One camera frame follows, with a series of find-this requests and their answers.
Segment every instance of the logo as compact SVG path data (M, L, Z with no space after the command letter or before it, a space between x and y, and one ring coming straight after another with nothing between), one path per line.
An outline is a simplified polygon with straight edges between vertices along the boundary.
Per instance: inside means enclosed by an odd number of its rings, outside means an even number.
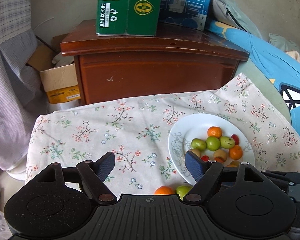
M138 15L146 15L154 10L154 6L147 0L139 0L134 5L134 11Z
M145 201L147 201L148 203L152 203L154 201L153 198L147 198Z

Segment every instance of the wall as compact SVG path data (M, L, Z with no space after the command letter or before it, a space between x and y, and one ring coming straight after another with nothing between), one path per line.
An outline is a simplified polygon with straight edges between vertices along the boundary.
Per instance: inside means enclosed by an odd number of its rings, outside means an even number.
M265 40L276 33L300 46L300 0L235 0L257 25ZM81 21L94 19L97 0L31 0L32 27L47 42L71 31Z

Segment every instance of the gray cushion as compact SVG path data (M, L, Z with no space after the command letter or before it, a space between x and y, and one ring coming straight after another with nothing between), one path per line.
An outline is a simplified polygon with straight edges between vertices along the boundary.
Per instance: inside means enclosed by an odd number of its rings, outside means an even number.
M282 51L296 50L300 54L300 47L293 41L287 41L284 37L269 33L269 42Z
M244 30L262 39L258 28L240 10L234 0L212 0L211 10L219 22Z

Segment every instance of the open cardboard box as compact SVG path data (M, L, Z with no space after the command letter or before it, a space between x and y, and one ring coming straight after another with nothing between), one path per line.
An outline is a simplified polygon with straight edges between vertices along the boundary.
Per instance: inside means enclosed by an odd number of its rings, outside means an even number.
M39 45L28 60L28 64L40 72L44 91L51 104L65 103L80 99L77 75L74 64L55 67L53 58L60 52L60 43L67 34L52 38L51 48Z

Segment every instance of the red cherry tomato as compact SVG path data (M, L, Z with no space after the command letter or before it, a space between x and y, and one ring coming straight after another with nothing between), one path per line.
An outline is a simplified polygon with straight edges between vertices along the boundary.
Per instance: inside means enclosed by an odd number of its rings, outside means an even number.
M231 138L235 141L235 144L239 145L239 143L240 143L239 137L236 134L233 134L231 136Z
M210 160L209 156L204 155L201 157L201 160L203 160L204 162L207 162L208 160Z

